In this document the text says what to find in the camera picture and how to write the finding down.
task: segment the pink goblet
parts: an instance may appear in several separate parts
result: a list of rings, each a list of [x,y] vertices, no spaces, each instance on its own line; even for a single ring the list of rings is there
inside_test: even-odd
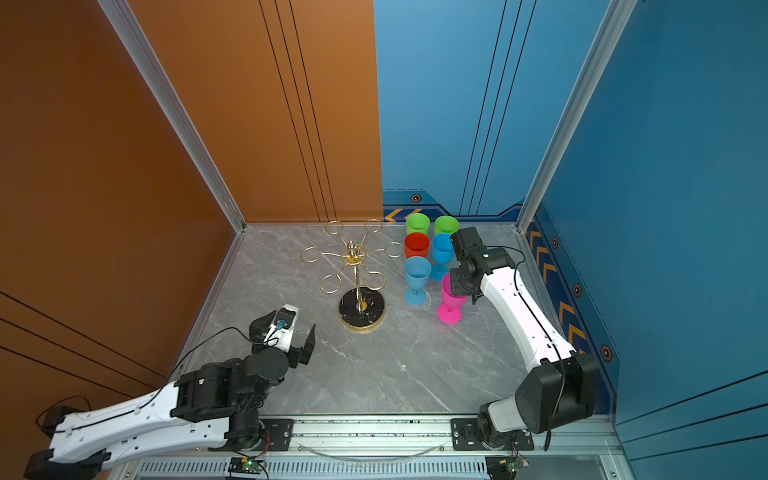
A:
[[[437,317],[444,323],[454,325],[462,319],[462,305],[467,301],[466,296],[453,296],[451,294],[451,275],[442,278],[442,305],[437,309]]]

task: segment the red cup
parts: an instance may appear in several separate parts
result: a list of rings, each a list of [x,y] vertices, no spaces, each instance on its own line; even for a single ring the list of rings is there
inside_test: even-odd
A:
[[[427,257],[429,253],[429,237],[423,233],[414,232],[406,237],[406,258]]]

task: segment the black line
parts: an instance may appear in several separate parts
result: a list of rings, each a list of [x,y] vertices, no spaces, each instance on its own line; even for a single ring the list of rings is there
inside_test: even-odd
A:
[[[701,396],[709,395],[710,393],[715,393],[718,390],[726,389],[726,388],[728,388],[730,386],[734,386],[734,385],[739,384],[741,382],[746,382],[747,380],[755,379],[755,378],[757,378],[759,376],[765,375],[766,373],[768,373],[768,370],[763,370],[760,373],[755,373],[754,375],[750,375],[750,376],[745,377],[745,378],[743,378],[741,380],[737,380],[736,382],[731,382],[731,383],[728,383],[726,385],[719,386],[716,389],[707,390],[704,393],[700,393],[698,395],[694,395],[692,397],[688,397],[687,399],[680,400],[679,402],[671,403],[671,404],[669,404],[667,406],[664,406],[664,407],[661,407],[659,409],[651,410],[650,412],[644,413],[643,415],[638,415],[638,416],[632,417],[631,419],[623,420],[623,421],[617,423],[616,426],[623,425],[624,423],[631,422],[632,420],[641,419],[641,418],[645,417],[646,415],[650,415],[651,413],[660,412],[661,410],[665,410],[665,409],[668,409],[670,407],[674,407],[676,405],[680,405],[681,403],[685,403],[685,402],[688,402],[690,400],[697,399],[697,398],[699,398]]]
[[[464,180],[464,192],[462,193],[462,204],[458,208],[458,214],[462,214],[464,208],[464,197],[467,194],[467,185],[469,185],[469,173],[472,171],[472,158],[475,156],[475,147],[478,143],[478,134],[480,133],[480,121],[482,120],[482,111],[485,109],[485,98],[488,97],[488,86],[491,84],[491,73],[493,72],[493,62],[496,59],[496,48],[498,48],[498,38],[502,34],[502,24],[504,23],[504,12],[507,11],[507,0],[504,0],[502,8],[502,19],[498,22],[498,33],[496,34],[496,45],[493,46],[493,56],[491,56],[491,67],[488,69],[488,80],[485,82],[485,93],[482,96],[482,105],[480,106],[480,117],[478,118],[478,127],[475,130],[475,141],[472,142],[472,154],[469,155],[469,167],[467,167],[467,179]]]
[[[122,353],[118,352],[118,351],[117,351],[117,350],[115,350],[115,349],[111,349],[110,347],[106,346],[105,344],[103,344],[103,343],[99,342],[98,340],[94,340],[94,339],[92,339],[90,336],[88,336],[88,335],[85,335],[85,334],[84,334],[84,333],[82,333],[82,332],[78,332],[77,330],[73,329],[73,328],[72,328],[72,327],[70,327],[69,325],[67,325],[67,324],[65,324],[65,323],[62,323],[62,322],[59,322],[58,320],[56,320],[56,319],[55,319],[55,318],[53,318],[52,316],[50,316],[50,315],[46,315],[45,313],[43,313],[43,312],[41,312],[40,310],[38,310],[38,309],[34,308],[33,306],[30,306],[30,305],[28,305],[27,303],[24,303],[24,302],[22,302],[21,300],[19,300],[19,299],[17,299],[17,298],[14,298],[13,296],[10,296],[10,295],[8,295],[6,292],[2,292],[2,291],[0,291],[0,294],[2,294],[3,296],[5,296],[5,297],[9,298],[10,300],[13,300],[14,302],[18,303],[19,305],[22,305],[22,306],[25,306],[25,307],[27,307],[28,309],[30,309],[31,311],[33,311],[33,312],[37,313],[38,315],[42,315],[42,316],[44,316],[45,318],[47,318],[47,319],[51,320],[53,323],[57,323],[57,324],[59,324],[59,325],[63,326],[65,329],[68,329],[68,330],[70,330],[70,331],[72,331],[72,332],[75,332],[75,333],[77,333],[79,336],[82,336],[82,337],[84,337],[84,338],[86,338],[86,339],[89,339],[89,340],[90,340],[90,341],[92,341],[93,343],[95,343],[95,344],[97,344],[97,345],[99,345],[99,346],[103,346],[105,349],[109,350],[110,352],[112,352],[112,353],[115,353],[115,354],[117,354],[117,355],[119,355],[119,356],[123,357],[124,359],[126,359],[126,360],[128,360],[128,361],[130,361],[130,362],[132,362],[132,363],[135,363],[136,365],[138,365],[138,366],[140,366],[140,367],[142,367],[142,368],[145,368],[145,369],[149,370],[150,372],[154,373],[155,375],[159,375],[160,377],[162,377],[162,378],[165,378],[165,376],[164,376],[164,375],[162,375],[161,373],[155,372],[153,369],[149,368],[148,366],[145,366],[145,365],[141,365],[141,364],[140,364],[139,362],[137,362],[136,360],[134,360],[134,359],[132,359],[132,358],[130,358],[130,357],[128,357],[128,356],[125,356],[125,355],[123,355]]]
[[[498,104],[498,94],[502,91],[502,84],[504,83],[504,73],[507,71],[507,62],[509,61],[509,52],[512,50],[512,41],[515,40],[515,31],[518,29],[518,20],[520,18],[520,9],[523,7],[523,2],[520,0],[518,6],[518,14],[515,17],[515,26],[512,27],[512,36],[509,38],[509,47],[507,48],[507,58],[504,60],[504,68],[502,69],[502,79],[498,81],[498,89],[496,90],[496,100],[493,102],[493,111],[491,112],[491,121],[488,123],[488,132],[485,133],[485,143],[482,147],[482,155],[480,155],[480,165],[478,165],[478,175],[475,178],[475,187],[472,188],[472,198],[469,200],[469,208],[467,214],[472,211],[472,202],[475,200],[475,192],[478,188],[478,181],[480,180],[480,170],[482,170],[482,158],[485,156],[485,148],[488,146],[488,137],[491,136],[491,127],[493,127],[493,117],[496,115],[496,105]]]
[[[304,160],[304,152],[301,150],[301,142],[299,141],[299,131],[296,129],[296,122],[293,121],[293,112],[290,110],[290,103],[288,102],[288,92],[286,91],[285,83],[283,83],[283,74],[280,73],[280,64],[277,63],[277,53],[275,53],[275,45],[272,43],[272,35],[270,35],[270,27],[269,25],[266,24],[266,15],[264,14],[264,7],[263,5],[261,5],[261,0],[259,0],[259,8],[261,9],[261,17],[264,19],[264,28],[266,28],[266,36],[270,40],[270,47],[272,48],[272,56],[275,58],[277,75],[280,77],[280,84],[283,86],[283,95],[285,95],[286,97],[286,106],[288,107],[288,115],[290,115],[290,123],[293,125],[293,134],[296,135],[296,144],[299,145],[299,154],[301,155],[301,162],[304,164],[304,173],[306,173],[306,182],[310,185],[310,193],[312,194],[312,202],[315,204],[315,213],[317,214],[317,221],[320,222],[320,210],[317,209],[317,200],[315,200],[315,191],[312,189],[312,182],[310,181],[310,171],[306,169],[306,160]]]
[[[482,202],[482,195],[485,193],[485,185],[488,183],[488,176],[491,173],[491,166],[493,165],[493,157],[496,155],[496,146],[498,145],[498,138],[502,135],[502,127],[504,126],[504,117],[507,116],[507,107],[509,107],[509,98],[512,96],[512,88],[515,87],[515,79],[518,77],[518,69],[520,68],[520,60],[523,58],[523,50],[525,50],[525,41],[528,40],[528,31],[531,30],[531,21],[533,20],[533,13],[536,12],[536,3],[533,2],[533,9],[531,10],[531,17],[528,19],[528,27],[525,29],[525,37],[523,37],[523,45],[520,47],[520,55],[518,56],[518,64],[515,67],[515,74],[512,75],[512,85],[509,86],[509,95],[507,95],[507,104],[504,106],[504,113],[502,114],[502,122],[498,126],[498,133],[496,134],[496,143],[493,144],[493,152],[491,153],[491,160],[488,161],[488,171],[485,172],[485,181],[482,184],[482,191],[480,192],[480,199],[478,200],[478,208],[475,210],[475,215],[480,211],[480,203]]]
[[[113,389],[113,388],[111,388],[111,387],[108,387],[108,386],[106,386],[106,385],[102,385],[102,384],[100,384],[99,382],[94,382],[93,380],[89,380],[89,379],[86,379],[86,378],[85,378],[85,377],[83,377],[83,376],[79,376],[79,375],[78,375],[78,374],[76,374],[76,373],[68,372],[68,371],[66,371],[66,370],[63,370],[63,369],[60,369],[60,368],[58,368],[57,366],[53,366],[53,365],[50,365],[50,364],[48,364],[48,363],[46,363],[46,362],[41,362],[41,361],[40,361],[40,360],[38,360],[38,359],[33,359],[33,358],[32,358],[32,357],[30,357],[30,356],[26,356],[26,355],[25,355],[25,354],[23,354],[23,353],[19,353],[19,352],[16,352],[16,351],[14,351],[14,350],[11,350],[11,349],[9,349],[9,348],[5,348],[5,347],[4,347],[4,346],[2,346],[2,345],[0,345],[0,349],[3,349],[3,350],[5,350],[6,352],[10,352],[10,353],[13,353],[13,354],[15,354],[15,355],[18,355],[18,356],[20,356],[20,357],[22,357],[22,358],[25,358],[25,359],[27,359],[27,360],[31,360],[32,362],[35,362],[35,363],[39,363],[40,365],[45,365],[45,366],[51,367],[52,369],[54,369],[54,370],[58,370],[59,372],[62,372],[62,373],[66,373],[67,375],[72,375],[72,376],[73,376],[73,377],[75,377],[76,379],[85,380],[86,382],[89,382],[89,383],[93,383],[94,385],[98,385],[98,386],[100,386],[100,387],[104,387],[104,388],[106,388],[107,390],[111,390],[112,392],[115,392],[115,393],[119,393],[120,395],[124,395],[124,396],[127,396],[129,399],[132,399],[132,398],[133,398],[133,396],[131,396],[131,395],[128,395],[127,393],[123,393],[123,392],[121,392],[120,390],[115,390],[115,389]]]
[[[326,166],[326,154],[323,151],[323,139],[320,137],[320,128],[317,124],[317,115],[315,114],[315,104],[312,101],[312,90],[310,90],[310,79],[306,75],[306,66],[304,65],[304,53],[302,53],[301,51],[301,41],[299,40],[299,29],[296,27],[296,17],[293,15],[293,3],[291,2],[291,0],[288,0],[288,5],[290,6],[290,16],[293,18],[293,30],[296,32],[296,43],[299,45],[299,56],[301,57],[301,68],[303,68],[304,70],[304,80],[306,81],[306,91],[309,92],[310,94],[310,107],[312,109],[312,116],[315,119],[315,130],[317,131],[317,143],[320,144],[320,157],[323,159],[323,170],[326,172],[326,181],[328,182],[328,195],[331,197],[331,207],[333,208],[333,219],[338,220],[338,217],[336,215],[336,202],[333,201],[333,189],[331,188],[331,180],[328,177],[328,167]]]
[[[52,344],[56,345],[57,347],[60,347],[60,348],[62,348],[62,349],[64,349],[64,350],[67,350],[67,351],[68,351],[68,352],[70,352],[70,353],[74,353],[75,355],[77,355],[77,356],[79,356],[79,357],[82,357],[82,358],[84,358],[84,359],[86,359],[86,360],[88,360],[88,361],[90,361],[90,362],[93,362],[93,363],[95,363],[95,364],[97,364],[97,365],[103,366],[105,369],[111,370],[111,371],[113,371],[113,372],[117,373],[118,375],[122,375],[122,376],[124,376],[124,377],[126,377],[126,378],[129,378],[129,379],[131,379],[131,380],[135,381],[135,382],[139,382],[141,385],[144,385],[144,386],[148,386],[148,387],[150,387],[150,388],[151,388],[151,389],[153,389],[153,390],[157,388],[156,386],[152,386],[152,385],[150,385],[149,383],[144,383],[144,382],[142,382],[142,381],[141,381],[141,380],[139,380],[139,379],[135,379],[134,377],[132,377],[132,376],[130,376],[130,375],[126,375],[125,373],[121,372],[120,370],[116,370],[116,369],[113,369],[113,368],[112,368],[112,367],[110,367],[110,366],[106,366],[104,363],[101,363],[101,362],[99,362],[99,361],[97,361],[97,360],[94,360],[94,359],[92,359],[92,358],[89,358],[89,357],[87,357],[87,356],[83,355],[82,353],[78,353],[78,352],[75,352],[73,349],[69,349],[69,348],[67,348],[67,347],[63,346],[63,345],[62,345],[62,344],[60,344],[60,343],[56,343],[56,342],[54,342],[53,340],[47,339],[47,338],[45,338],[45,337],[44,337],[44,336],[42,336],[42,335],[38,335],[37,333],[35,333],[35,332],[32,332],[31,330],[27,330],[27,329],[26,329],[26,328],[24,328],[23,326],[19,326],[19,325],[16,325],[15,323],[13,323],[13,322],[11,322],[11,321],[8,321],[8,320],[6,320],[6,319],[4,319],[4,318],[2,318],[2,317],[0,317],[0,321],[2,321],[2,322],[5,322],[5,323],[7,323],[7,324],[8,324],[8,325],[10,325],[10,326],[14,326],[14,327],[16,327],[17,329],[20,329],[22,332],[26,332],[26,333],[29,333],[30,335],[34,335],[34,336],[38,337],[39,339],[45,340],[45,341],[46,341],[46,342],[48,342],[48,343],[52,343]]]
[[[306,142],[310,144],[310,154],[312,155],[312,164],[315,166],[315,176],[317,177],[317,187],[320,189],[320,198],[323,200],[323,209],[326,211],[326,219],[330,220],[328,215],[328,207],[326,206],[326,195],[323,193],[323,184],[320,183],[320,172],[317,170],[317,162],[315,161],[315,150],[312,148],[312,139],[310,138],[310,129],[306,126],[306,116],[304,115],[304,106],[301,105],[301,94],[299,93],[299,84],[296,83],[296,74],[293,73],[293,62],[290,60],[290,51],[288,51],[288,41],[286,40],[286,31],[283,29],[283,20],[280,18],[280,9],[277,8],[277,0],[275,0],[275,10],[277,10],[277,21],[280,23],[280,31],[283,33],[283,44],[286,46],[286,55],[288,55],[288,65],[290,66],[290,74],[293,77],[293,87],[296,89],[296,99],[299,101],[299,110],[301,111],[301,119],[304,121],[304,131],[306,132]]]
[[[747,440],[764,439],[765,437],[768,437],[768,433],[763,433],[762,435],[755,435],[755,436],[752,436],[752,437],[746,437],[744,439],[736,439],[736,440],[728,440],[726,442],[710,443],[709,445],[702,445],[701,447],[691,447],[689,449],[681,449],[681,450],[674,450],[672,452],[657,453],[656,455],[647,455],[647,456],[644,456],[644,457],[629,458],[628,460],[630,462],[634,462],[635,460],[645,460],[646,458],[663,457],[664,455],[672,455],[673,453],[682,453],[682,452],[690,452],[691,450],[708,449],[709,447],[719,447],[721,445],[728,445],[730,443],[746,442]]]
[[[641,437],[637,437],[636,439],[622,441],[621,443],[624,444],[624,443],[634,442],[635,440],[647,439],[648,437],[652,437],[652,436],[655,436],[655,435],[661,435],[662,433],[668,433],[668,432],[672,432],[674,430],[685,429],[686,427],[691,427],[691,426],[694,426],[694,425],[699,425],[700,423],[711,422],[712,420],[724,419],[724,418],[730,417],[732,415],[738,415],[740,413],[751,412],[752,410],[761,409],[761,408],[764,408],[764,407],[767,407],[767,406],[768,406],[768,403],[764,403],[762,405],[757,405],[757,406],[754,406],[754,407],[749,407],[748,409],[741,409],[741,410],[737,410],[737,411],[731,412],[731,413],[724,413],[722,415],[718,415],[716,417],[712,417],[711,419],[699,420],[698,422],[689,423],[687,425],[681,425],[681,426],[675,427],[673,429],[662,430],[661,432],[656,432],[656,433],[651,433],[651,434],[648,434],[648,435],[643,435]]]

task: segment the light blue goblet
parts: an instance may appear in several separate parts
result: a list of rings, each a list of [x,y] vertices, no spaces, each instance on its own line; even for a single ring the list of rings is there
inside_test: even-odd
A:
[[[432,258],[437,265],[432,268],[431,277],[435,282],[442,282],[442,278],[448,273],[445,265],[453,260],[453,243],[450,235],[447,233],[435,235],[432,239]]]
[[[429,283],[429,274],[432,265],[424,257],[411,257],[406,260],[406,283],[410,288],[406,290],[406,302],[410,305],[421,305],[427,300],[424,287]]]

